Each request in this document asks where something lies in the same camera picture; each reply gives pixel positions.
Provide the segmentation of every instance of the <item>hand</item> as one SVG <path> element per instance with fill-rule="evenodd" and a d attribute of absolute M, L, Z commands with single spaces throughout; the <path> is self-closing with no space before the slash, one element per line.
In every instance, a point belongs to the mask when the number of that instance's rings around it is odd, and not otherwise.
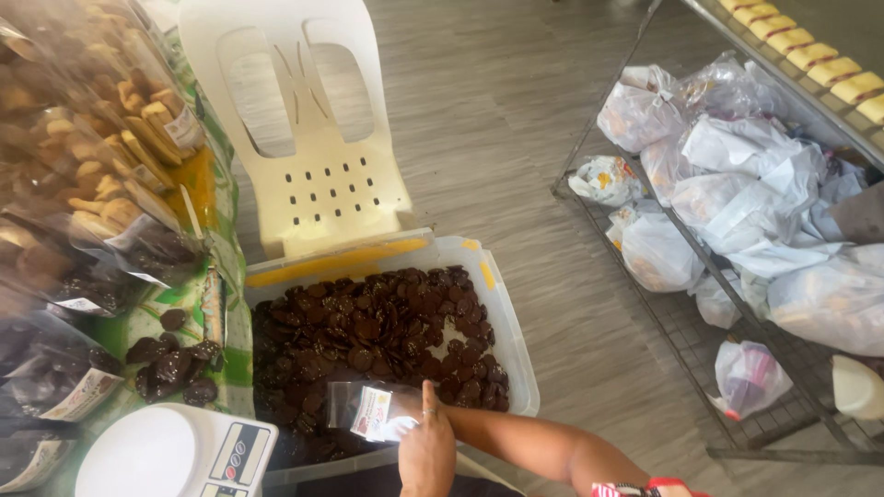
<path fill-rule="evenodd" d="M 420 421 L 399 444 L 401 497 L 446 497 L 454 481 L 454 432 L 429 380 L 423 382 Z"/>

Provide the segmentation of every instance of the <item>chair backrest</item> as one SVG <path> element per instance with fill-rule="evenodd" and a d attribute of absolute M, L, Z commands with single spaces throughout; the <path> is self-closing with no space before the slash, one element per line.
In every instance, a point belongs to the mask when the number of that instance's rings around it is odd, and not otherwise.
<path fill-rule="evenodd" d="M 377 40 L 362 0 L 188 0 L 179 31 L 185 53 L 255 187 L 267 257 L 303 256 L 416 226 L 392 153 Z M 341 136 L 310 46 L 354 56 L 374 130 Z M 230 91 L 234 63 L 268 54 L 296 153 L 263 157 Z"/>

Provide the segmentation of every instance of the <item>digital kitchen scale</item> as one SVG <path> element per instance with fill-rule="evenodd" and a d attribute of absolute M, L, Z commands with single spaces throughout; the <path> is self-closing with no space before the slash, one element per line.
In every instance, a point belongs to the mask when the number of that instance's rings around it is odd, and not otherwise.
<path fill-rule="evenodd" d="M 89 449 L 76 497 L 259 497 L 278 429 L 183 404 L 123 417 Z"/>

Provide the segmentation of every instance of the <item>finger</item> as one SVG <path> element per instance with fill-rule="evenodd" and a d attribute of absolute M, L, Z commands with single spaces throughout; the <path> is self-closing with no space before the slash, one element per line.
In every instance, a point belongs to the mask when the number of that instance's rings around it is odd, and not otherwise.
<path fill-rule="evenodd" d="M 438 399 L 436 398 L 436 391 L 433 387 L 433 382 L 425 379 L 423 381 L 423 419 L 424 421 L 429 418 L 436 418 L 436 411 L 438 409 Z"/>

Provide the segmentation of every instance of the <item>plastic storage bin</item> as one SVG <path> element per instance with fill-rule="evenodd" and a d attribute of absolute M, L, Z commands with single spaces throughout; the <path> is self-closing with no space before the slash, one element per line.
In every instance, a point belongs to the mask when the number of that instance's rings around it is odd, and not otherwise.
<path fill-rule="evenodd" d="M 540 408 L 540 393 L 522 328 L 494 257 L 483 250 L 478 241 L 459 236 L 436 238 L 431 229 L 424 228 L 388 235 L 332 254 L 255 264 L 246 269 L 246 302 L 254 307 L 261 301 L 279 297 L 294 285 L 307 286 L 345 276 L 358 280 L 373 273 L 408 267 L 426 271 L 449 265 L 462 265 L 469 271 L 479 301 L 488 309 L 488 321 L 494 327 L 497 340 L 494 355 L 509 374 L 509 412 L 535 416 Z M 282 486 L 367 470 L 395 463 L 396 453 L 397 448 L 391 447 L 331 463 L 268 471 L 263 485 L 265 488 Z"/>

